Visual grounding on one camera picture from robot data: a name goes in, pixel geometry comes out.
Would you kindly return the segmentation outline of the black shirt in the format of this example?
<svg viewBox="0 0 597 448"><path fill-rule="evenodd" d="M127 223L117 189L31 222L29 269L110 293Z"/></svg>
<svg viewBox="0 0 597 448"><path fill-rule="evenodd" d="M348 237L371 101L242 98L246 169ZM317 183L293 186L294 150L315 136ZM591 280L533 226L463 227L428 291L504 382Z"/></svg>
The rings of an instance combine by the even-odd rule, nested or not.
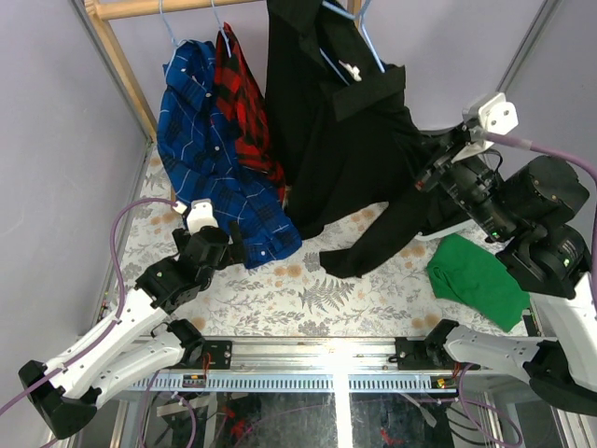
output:
<svg viewBox="0 0 597 448"><path fill-rule="evenodd" d="M320 1L270 1L266 108L290 192L286 211L303 239L371 204L384 211L350 247L320 254L338 278L359 277L405 247L430 197L415 188L429 157L405 103L406 71L341 86L315 58Z"/></svg>

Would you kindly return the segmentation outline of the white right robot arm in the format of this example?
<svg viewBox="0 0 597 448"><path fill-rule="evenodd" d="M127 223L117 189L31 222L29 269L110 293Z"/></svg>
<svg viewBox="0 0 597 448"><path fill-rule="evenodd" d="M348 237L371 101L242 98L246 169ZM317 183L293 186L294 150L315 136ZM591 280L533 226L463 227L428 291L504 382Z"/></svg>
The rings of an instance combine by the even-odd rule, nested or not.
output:
<svg viewBox="0 0 597 448"><path fill-rule="evenodd" d="M553 340L525 342L442 320L426 337L436 368L472 363L514 377L559 410L596 413L596 245L570 221L588 200L578 178L595 169L528 140L458 126L431 135L421 191L443 189L501 243L507 272L548 321Z"/></svg>

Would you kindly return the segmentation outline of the black shirt wire hanger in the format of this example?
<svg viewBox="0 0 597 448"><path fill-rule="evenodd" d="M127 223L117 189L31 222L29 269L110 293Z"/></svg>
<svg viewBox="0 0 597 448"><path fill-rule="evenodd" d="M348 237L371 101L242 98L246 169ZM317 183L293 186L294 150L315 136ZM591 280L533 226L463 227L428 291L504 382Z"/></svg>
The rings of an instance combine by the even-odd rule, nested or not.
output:
<svg viewBox="0 0 597 448"><path fill-rule="evenodd" d="M361 81L384 74L386 67L375 50L364 20L370 1L365 1L353 14L337 1L322 1L316 9L316 38L321 38L315 58L337 78L341 86L355 87Z"/></svg>

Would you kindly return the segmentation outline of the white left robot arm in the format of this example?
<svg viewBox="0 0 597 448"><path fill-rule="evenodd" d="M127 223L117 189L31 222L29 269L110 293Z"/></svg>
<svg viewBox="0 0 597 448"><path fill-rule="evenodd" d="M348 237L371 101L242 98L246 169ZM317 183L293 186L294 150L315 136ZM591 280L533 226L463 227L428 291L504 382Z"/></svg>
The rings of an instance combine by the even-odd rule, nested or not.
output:
<svg viewBox="0 0 597 448"><path fill-rule="evenodd" d="M179 307L207 289L214 274L246 260L237 223L173 232L177 253L138 277L121 305L55 358L30 360L19 370L28 400L54 438L74 436L116 394L149 374L194 368L207 351L201 333Z"/></svg>

